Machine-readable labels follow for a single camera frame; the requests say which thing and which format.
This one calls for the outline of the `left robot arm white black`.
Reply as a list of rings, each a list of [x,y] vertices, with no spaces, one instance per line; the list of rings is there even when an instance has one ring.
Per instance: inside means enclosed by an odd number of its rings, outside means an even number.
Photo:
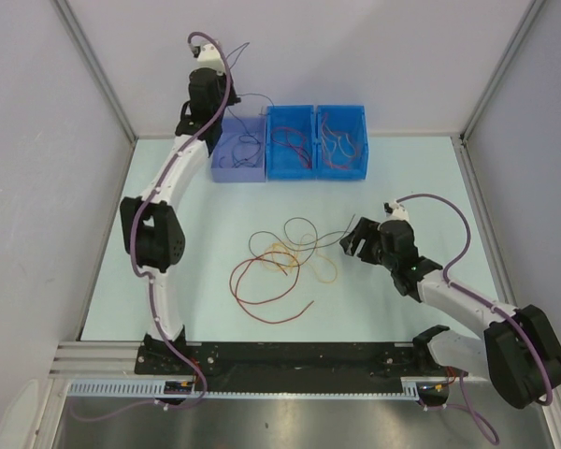
[[[238,101],[225,69],[197,68],[189,75],[188,93],[165,162],[139,196],[126,196],[120,204],[124,249],[134,274],[147,284],[151,324],[146,336],[163,343],[154,360],[170,374],[188,362],[187,350],[174,342],[184,323],[171,271],[186,247],[177,207],[221,138],[226,107]]]

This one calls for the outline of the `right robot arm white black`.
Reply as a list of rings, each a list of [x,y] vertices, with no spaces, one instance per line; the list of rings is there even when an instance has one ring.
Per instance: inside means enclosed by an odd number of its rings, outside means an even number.
[[[420,334],[424,345],[414,349],[412,363],[423,375],[444,366],[466,371],[490,381],[517,409],[548,398],[561,384],[561,344],[544,311],[515,308],[446,281],[442,266],[419,254],[408,221],[361,218],[339,245],[348,256],[386,268],[400,295],[472,332],[470,338],[438,328]]]

